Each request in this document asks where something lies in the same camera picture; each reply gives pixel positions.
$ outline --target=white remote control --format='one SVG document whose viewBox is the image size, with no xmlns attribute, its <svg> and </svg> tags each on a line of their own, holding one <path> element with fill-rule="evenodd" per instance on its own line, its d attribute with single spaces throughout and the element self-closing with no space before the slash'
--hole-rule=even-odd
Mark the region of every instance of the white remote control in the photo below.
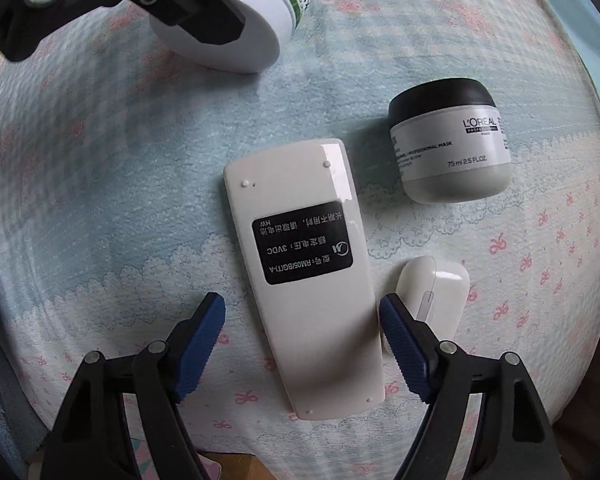
<svg viewBox="0 0 600 480">
<path fill-rule="evenodd" d="M 382 349 L 362 218 L 338 139 L 287 144 L 224 168 L 260 316 L 298 418 L 384 400 Z"/>
</svg>

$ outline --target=white cap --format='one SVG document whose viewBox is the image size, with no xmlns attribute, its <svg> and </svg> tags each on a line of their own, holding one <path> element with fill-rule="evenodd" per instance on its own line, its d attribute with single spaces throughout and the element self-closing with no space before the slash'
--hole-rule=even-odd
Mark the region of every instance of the white cap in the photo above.
<svg viewBox="0 0 600 480">
<path fill-rule="evenodd" d="M 240 38 L 224 45 L 200 43 L 179 26 L 150 17 L 155 35 L 171 50 L 224 72 L 257 73 L 273 65 L 291 39 L 295 15 L 288 0 L 235 0 L 244 14 Z"/>
</svg>

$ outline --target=white bottle cap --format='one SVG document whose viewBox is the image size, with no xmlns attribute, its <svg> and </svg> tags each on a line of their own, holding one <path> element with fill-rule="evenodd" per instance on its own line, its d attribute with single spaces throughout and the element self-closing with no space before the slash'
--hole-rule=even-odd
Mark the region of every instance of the white bottle cap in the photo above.
<svg viewBox="0 0 600 480">
<path fill-rule="evenodd" d="M 257 73 L 273 65 L 291 39 L 295 15 L 288 0 L 235 0 L 244 14 L 240 38 L 225 45 L 200 43 L 179 26 L 150 17 L 155 35 L 171 50 L 224 72 Z"/>
</svg>

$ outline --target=black label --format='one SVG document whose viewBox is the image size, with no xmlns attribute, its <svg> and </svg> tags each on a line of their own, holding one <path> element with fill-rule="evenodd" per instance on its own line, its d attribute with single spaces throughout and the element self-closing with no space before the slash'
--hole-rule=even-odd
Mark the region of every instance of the black label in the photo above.
<svg viewBox="0 0 600 480">
<path fill-rule="evenodd" d="M 259 218 L 251 225 L 267 283 L 347 269 L 353 255 L 338 200 Z"/>
</svg>

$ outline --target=hair mask jar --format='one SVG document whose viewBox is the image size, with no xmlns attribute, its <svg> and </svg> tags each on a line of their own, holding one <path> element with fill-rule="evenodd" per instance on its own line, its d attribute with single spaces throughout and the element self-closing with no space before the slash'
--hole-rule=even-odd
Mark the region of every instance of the hair mask jar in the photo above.
<svg viewBox="0 0 600 480">
<path fill-rule="evenodd" d="M 473 79 L 440 79 L 389 104 L 402 186 L 423 204 L 467 202 L 503 192 L 512 177 L 502 121 L 487 89 Z"/>
</svg>

